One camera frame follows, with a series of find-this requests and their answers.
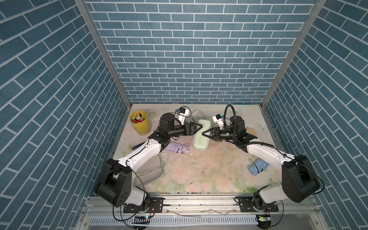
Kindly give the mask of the beige umbrella case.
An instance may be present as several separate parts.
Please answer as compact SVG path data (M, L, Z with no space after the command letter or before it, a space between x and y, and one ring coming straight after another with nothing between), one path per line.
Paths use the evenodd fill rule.
M253 128L247 127L247 128L246 128L246 132L247 132L248 134L253 135L253 136L257 136L257 132L256 132L256 130L255 130L255 129L253 129Z

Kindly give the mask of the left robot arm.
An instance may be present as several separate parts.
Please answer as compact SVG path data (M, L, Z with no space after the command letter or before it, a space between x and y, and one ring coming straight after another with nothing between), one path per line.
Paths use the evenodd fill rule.
M172 113L163 114L157 129L142 146L125 157L118 160L110 158L103 163L95 193L115 208L128 204L145 210L150 195L145 191L142 179L139 179L142 188L133 186L133 176L139 178L137 170L162 152L170 144L171 138L192 136L202 127L202 124L194 122L181 122Z

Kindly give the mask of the blue umbrella case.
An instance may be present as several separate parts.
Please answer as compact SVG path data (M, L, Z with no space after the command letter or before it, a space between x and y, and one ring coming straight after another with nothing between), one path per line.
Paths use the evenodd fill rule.
M193 122L198 123L199 120L206 120L204 114L200 110L194 110L191 115Z

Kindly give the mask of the mint green umbrella case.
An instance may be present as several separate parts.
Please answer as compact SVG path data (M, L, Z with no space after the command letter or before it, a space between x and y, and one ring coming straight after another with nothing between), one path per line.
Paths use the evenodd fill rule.
M209 144L209 138L202 135L202 132L211 129L211 122L209 120L200 119L198 124L202 125L202 128L194 135L192 146L197 150L204 151Z

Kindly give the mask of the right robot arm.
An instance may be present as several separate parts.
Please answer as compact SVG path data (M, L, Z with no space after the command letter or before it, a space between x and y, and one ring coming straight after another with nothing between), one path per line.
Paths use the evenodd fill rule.
M281 182L254 193L253 204L257 209L276 201L302 202L321 189L321 179L312 169L305 155L294 156L262 142L244 126L241 117L231 117L230 124L202 131L202 136L217 142L229 142L244 152L256 156L281 172Z

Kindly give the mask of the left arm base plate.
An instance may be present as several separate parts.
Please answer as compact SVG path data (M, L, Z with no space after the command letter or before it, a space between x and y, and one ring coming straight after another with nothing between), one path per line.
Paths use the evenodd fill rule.
M125 204L123 213L162 213L163 202L163 197L150 197L149 200L145 199L143 205Z

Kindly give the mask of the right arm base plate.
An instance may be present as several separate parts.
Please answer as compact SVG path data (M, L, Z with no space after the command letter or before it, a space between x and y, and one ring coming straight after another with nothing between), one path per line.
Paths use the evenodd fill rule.
M239 205L241 212L279 212L276 202L266 204L258 197L237 196L234 201Z

